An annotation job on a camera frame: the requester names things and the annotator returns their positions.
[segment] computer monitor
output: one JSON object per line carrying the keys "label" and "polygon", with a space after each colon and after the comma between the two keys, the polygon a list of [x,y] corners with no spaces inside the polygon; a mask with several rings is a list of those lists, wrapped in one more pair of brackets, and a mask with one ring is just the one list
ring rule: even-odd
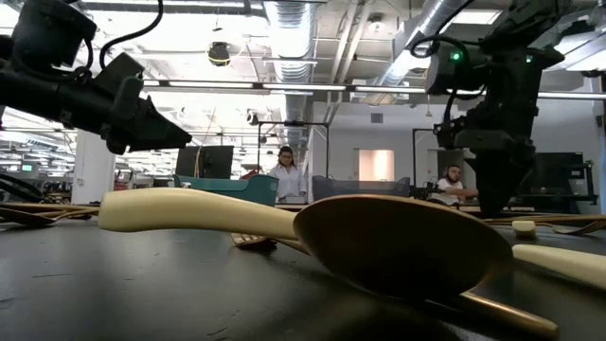
{"label": "computer monitor", "polygon": [[234,146],[185,147],[179,150],[175,173],[183,176],[196,176],[209,179],[229,179],[234,158]]}
{"label": "computer monitor", "polygon": [[584,179],[582,153],[537,153],[518,194],[572,194],[572,179]]}

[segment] spoon handle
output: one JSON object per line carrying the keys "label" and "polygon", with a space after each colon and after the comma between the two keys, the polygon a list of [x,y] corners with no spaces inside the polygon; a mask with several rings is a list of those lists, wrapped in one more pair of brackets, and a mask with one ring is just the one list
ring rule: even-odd
{"label": "spoon handle", "polygon": [[606,289],[606,256],[539,245],[514,245],[513,257]]}
{"label": "spoon handle", "polygon": [[206,229],[295,241],[295,213],[187,188],[109,192],[98,226],[115,232]]}
{"label": "spoon handle", "polygon": [[440,303],[463,312],[473,312],[489,317],[512,328],[540,337],[555,338],[558,335],[558,325],[548,319],[472,293],[463,293],[456,297],[440,300]]}

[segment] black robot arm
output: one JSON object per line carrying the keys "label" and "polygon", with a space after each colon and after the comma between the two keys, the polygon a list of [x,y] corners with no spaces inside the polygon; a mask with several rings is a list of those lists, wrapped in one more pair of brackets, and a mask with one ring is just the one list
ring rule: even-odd
{"label": "black robot arm", "polygon": [[[469,148],[482,211],[496,213],[515,195],[532,169],[530,139],[543,70],[563,61],[553,47],[528,48],[568,10],[571,1],[514,1],[495,29],[478,43],[435,43],[426,83],[429,94],[449,94],[442,123],[434,128],[438,144]],[[453,101],[469,99],[460,90],[486,96],[465,116],[451,119]]]}
{"label": "black robot arm", "polygon": [[[11,37],[0,37],[0,105],[101,136],[112,153],[183,148],[191,136],[139,97],[143,66],[123,53],[92,77],[97,26],[68,5],[27,0]],[[71,66],[82,41],[88,63]]]}

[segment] man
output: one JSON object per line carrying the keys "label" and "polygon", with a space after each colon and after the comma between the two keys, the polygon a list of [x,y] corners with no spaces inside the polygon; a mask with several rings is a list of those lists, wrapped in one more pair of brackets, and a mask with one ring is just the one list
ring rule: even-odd
{"label": "man", "polygon": [[444,171],[444,177],[437,182],[437,188],[444,192],[434,194],[433,197],[446,205],[463,204],[465,199],[476,197],[477,189],[463,188],[460,179],[461,168],[457,165],[449,166]]}

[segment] table surface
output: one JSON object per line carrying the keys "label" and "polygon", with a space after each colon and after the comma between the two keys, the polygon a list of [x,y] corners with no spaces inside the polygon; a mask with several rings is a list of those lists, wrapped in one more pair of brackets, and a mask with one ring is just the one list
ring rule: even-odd
{"label": "table surface", "polygon": [[[539,241],[606,255],[605,233],[542,229]],[[606,335],[604,292],[530,265],[475,292],[553,320],[560,340]],[[362,293],[286,246],[240,250],[225,233],[119,234],[94,222],[0,232],[3,341],[522,339],[467,326]]]}

